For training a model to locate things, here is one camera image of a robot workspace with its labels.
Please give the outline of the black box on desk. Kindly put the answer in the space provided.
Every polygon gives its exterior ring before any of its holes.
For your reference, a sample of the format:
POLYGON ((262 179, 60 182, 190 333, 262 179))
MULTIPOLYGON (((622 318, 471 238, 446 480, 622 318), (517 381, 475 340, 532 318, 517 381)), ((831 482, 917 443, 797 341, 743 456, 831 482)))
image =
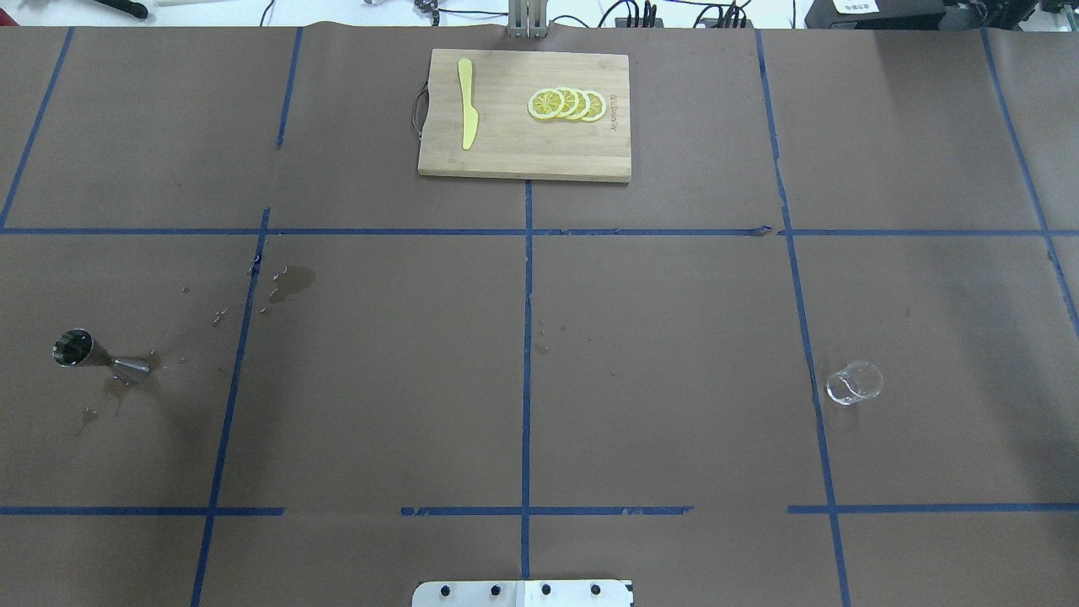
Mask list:
POLYGON ((939 30, 944 1, 812 1, 806 30, 939 30))

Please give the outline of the yellow plastic knife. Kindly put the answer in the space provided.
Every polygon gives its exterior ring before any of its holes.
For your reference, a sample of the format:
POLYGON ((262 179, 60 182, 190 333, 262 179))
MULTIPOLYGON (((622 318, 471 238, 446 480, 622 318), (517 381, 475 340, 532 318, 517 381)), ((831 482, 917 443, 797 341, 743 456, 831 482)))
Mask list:
POLYGON ((474 64, 468 57, 462 57, 456 63, 456 72, 462 105, 461 148, 467 151, 475 142, 480 121, 479 112, 474 105, 474 64))

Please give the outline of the white pedestal column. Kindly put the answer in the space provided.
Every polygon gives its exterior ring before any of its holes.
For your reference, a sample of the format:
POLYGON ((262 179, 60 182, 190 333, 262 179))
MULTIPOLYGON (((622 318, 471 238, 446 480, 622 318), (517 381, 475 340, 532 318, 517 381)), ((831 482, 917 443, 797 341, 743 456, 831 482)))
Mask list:
POLYGON ((631 581, 548 579, 432 581, 416 585, 412 606, 633 606, 631 581))

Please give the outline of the aluminium frame post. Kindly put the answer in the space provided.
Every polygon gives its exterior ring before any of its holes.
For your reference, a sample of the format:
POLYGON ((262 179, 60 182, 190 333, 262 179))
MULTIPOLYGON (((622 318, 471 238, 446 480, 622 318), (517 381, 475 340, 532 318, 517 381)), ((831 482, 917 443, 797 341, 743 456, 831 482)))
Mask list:
POLYGON ((547 0, 510 0, 507 33, 515 39, 543 39, 550 31, 547 0))

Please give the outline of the steel jigger measuring cup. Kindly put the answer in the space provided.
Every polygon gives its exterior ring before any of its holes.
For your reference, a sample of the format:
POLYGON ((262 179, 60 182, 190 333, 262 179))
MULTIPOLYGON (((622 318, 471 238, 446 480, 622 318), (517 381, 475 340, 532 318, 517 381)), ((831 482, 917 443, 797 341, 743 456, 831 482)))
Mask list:
POLYGON ((105 368, 112 380, 131 387, 151 375, 146 358, 117 357, 101 346, 85 328, 70 328, 51 346, 51 357, 62 368, 105 368))

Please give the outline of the clear glass beaker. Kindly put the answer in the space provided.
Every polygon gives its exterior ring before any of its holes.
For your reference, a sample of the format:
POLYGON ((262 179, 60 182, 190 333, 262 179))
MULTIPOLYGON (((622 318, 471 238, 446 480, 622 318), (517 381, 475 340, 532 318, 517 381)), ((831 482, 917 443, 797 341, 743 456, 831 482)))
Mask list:
POLYGON ((855 361, 836 370, 825 380, 825 392, 832 402, 851 406, 875 399, 883 389, 883 374, 878 365, 855 361))

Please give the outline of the black handheld tool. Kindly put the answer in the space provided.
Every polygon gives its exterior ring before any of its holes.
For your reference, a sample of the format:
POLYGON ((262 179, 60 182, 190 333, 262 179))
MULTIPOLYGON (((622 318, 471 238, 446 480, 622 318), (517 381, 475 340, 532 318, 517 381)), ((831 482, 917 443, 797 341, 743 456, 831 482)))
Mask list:
POLYGON ((97 4, 112 8, 127 14, 135 19, 146 20, 149 19, 149 10, 144 3, 138 3, 137 1, 129 0, 95 0, 97 4))

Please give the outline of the bamboo cutting board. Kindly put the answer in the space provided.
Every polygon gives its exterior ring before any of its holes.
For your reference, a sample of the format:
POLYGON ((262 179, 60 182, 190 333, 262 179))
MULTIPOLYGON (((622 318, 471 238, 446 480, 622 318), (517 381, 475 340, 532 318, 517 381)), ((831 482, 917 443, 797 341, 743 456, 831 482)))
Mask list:
POLYGON ((625 184, 632 177, 631 63, 625 55, 570 51, 436 49, 421 127, 421 175, 521 178, 625 184), (456 63, 474 64, 480 121, 470 150, 461 148, 462 105, 456 63), (533 119, 532 93, 566 86, 589 92, 578 121, 533 119))

